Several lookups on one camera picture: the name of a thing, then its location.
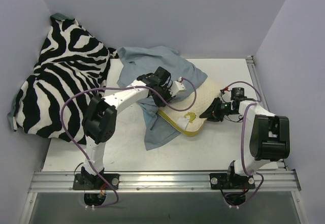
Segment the cream pillow with yellow edge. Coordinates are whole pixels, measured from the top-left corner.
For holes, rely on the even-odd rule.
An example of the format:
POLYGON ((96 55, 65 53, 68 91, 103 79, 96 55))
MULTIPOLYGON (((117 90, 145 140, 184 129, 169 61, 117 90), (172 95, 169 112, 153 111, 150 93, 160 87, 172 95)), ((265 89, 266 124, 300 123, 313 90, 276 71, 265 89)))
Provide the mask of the cream pillow with yellow edge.
POLYGON ((178 132, 185 136, 193 137, 199 133, 206 121, 205 118, 200 118, 200 115, 218 97, 221 89, 221 84, 216 83, 211 78, 207 78, 196 89, 196 92, 192 92, 188 97, 179 102, 171 103, 171 106, 176 109, 189 108, 188 110, 179 112, 165 106, 159 108, 158 115, 178 132))

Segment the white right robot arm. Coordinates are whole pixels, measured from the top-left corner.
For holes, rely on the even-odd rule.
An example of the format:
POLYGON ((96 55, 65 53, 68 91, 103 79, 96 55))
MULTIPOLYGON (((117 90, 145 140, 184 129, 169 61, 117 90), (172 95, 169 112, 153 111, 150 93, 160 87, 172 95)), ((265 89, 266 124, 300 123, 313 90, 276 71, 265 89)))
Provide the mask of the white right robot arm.
POLYGON ((231 90, 231 101, 217 97, 211 104, 210 121, 222 122, 225 116, 241 115, 241 156, 232 161, 225 175, 226 184, 236 188, 249 182, 262 166, 288 158, 290 154, 289 119, 269 112, 258 101, 248 98, 244 89, 231 90))

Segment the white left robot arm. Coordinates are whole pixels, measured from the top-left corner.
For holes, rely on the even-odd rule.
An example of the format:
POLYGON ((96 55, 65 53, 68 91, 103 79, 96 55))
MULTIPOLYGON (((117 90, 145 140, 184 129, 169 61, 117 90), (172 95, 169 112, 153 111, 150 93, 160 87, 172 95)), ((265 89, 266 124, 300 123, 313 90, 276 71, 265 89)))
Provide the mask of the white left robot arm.
POLYGON ((104 151, 106 142, 115 133, 119 113, 134 103, 142 103, 153 113, 161 107, 187 112, 195 106, 197 89, 207 78, 207 74, 197 68, 174 78, 165 68, 158 67, 155 72, 140 75, 130 85, 117 89, 115 94, 93 97, 82 121, 84 133, 90 139, 81 168, 85 184, 97 189, 104 182, 104 151))

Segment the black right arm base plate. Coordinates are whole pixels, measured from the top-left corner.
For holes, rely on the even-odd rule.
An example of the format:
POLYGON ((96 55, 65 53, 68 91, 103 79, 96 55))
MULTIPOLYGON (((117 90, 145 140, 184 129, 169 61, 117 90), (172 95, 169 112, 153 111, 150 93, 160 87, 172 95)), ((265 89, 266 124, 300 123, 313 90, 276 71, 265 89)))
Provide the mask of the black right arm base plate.
POLYGON ((255 189, 252 176, 230 176, 227 173, 210 173, 210 187, 217 190, 247 190, 255 189))

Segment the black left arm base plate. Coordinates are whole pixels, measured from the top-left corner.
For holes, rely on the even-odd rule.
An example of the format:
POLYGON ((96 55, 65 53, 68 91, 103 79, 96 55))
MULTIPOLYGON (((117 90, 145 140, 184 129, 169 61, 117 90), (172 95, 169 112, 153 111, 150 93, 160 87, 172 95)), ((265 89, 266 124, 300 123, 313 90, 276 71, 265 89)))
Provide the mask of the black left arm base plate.
MULTIPOLYGON (((110 183, 110 185, 117 190, 119 186, 119 174, 116 173, 104 173, 103 177, 105 180, 110 183)), ((78 173, 75 175, 73 190, 101 190, 104 189, 103 185, 106 186, 106 189, 110 189, 107 183, 101 179, 99 176, 95 176, 93 180, 87 179, 83 174, 78 173)))

